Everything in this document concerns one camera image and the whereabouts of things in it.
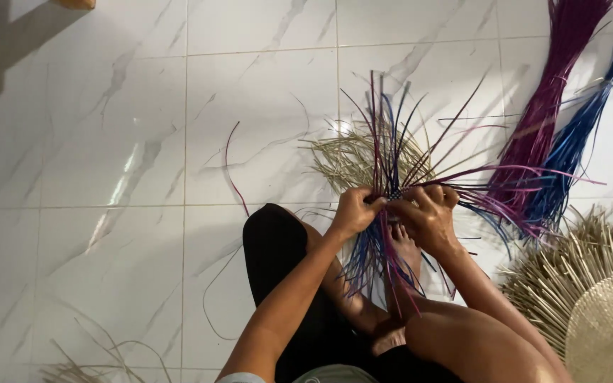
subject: black pants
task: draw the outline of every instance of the black pants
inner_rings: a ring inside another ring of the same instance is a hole
[[[259,306],[307,254],[307,231],[285,209],[267,204],[245,223],[243,246],[252,296]],[[461,382],[446,368],[416,358],[406,346],[374,357],[370,339],[357,334],[319,288],[276,364],[276,383],[292,383],[307,371],[334,364],[359,367],[380,383]]]

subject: person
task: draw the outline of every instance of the person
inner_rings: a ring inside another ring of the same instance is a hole
[[[455,190],[415,187],[400,200],[365,203],[371,192],[346,190],[323,236],[278,205],[251,215],[243,243],[257,309],[218,383],[572,383],[456,239]],[[467,307],[425,299],[393,273],[384,280],[386,310],[347,294],[336,254],[381,209],[400,220],[387,229],[409,272],[419,275],[422,248]]]

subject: hand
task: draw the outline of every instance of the hand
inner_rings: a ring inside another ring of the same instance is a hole
[[[415,244],[441,261],[463,246],[453,231],[453,208],[460,197],[451,187],[431,185],[413,187],[403,194],[404,200],[389,202],[389,210],[401,219]],[[415,207],[409,201],[415,201]]]
[[[366,204],[363,199],[370,196],[370,193],[372,188],[369,186],[353,187],[342,193],[337,213],[328,231],[337,232],[343,240],[347,240],[354,234],[366,230],[370,222],[375,219],[375,215],[387,203],[387,199],[380,197],[371,205]]]

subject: tile floor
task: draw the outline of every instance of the tile floor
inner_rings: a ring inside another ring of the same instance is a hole
[[[352,119],[338,89],[360,101],[381,70],[397,101],[411,81],[415,100],[429,93],[432,138],[488,70],[466,116],[518,113],[545,61],[546,3],[98,0],[85,13],[0,1],[0,382],[40,381],[39,367],[63,361],[52,340],[78,363],[108,362],[91,339],[107,344],[101,327],[149,344],[175,382],[212,382],[254,309],[245,216],[223,170],[236,122],[227,163],[250,210],[281,203],[324,231],[313,213],[337,196],[309,172],[302,140]],[[612,48],[613,23],[567,98],[604,73]],[[506,136],[473,134],[448,162]],[[582,211],[613,200],[613,94],[589,153],[588,176],[608,185],[575,186]],[[459,235],[484,238],[466,245],[496,279],[507,261],[498,239],[467,213],[455,221]],[[436,274],[422,280],[446,294]],[[123,353],[146,380],[166,381],[148,349]]]

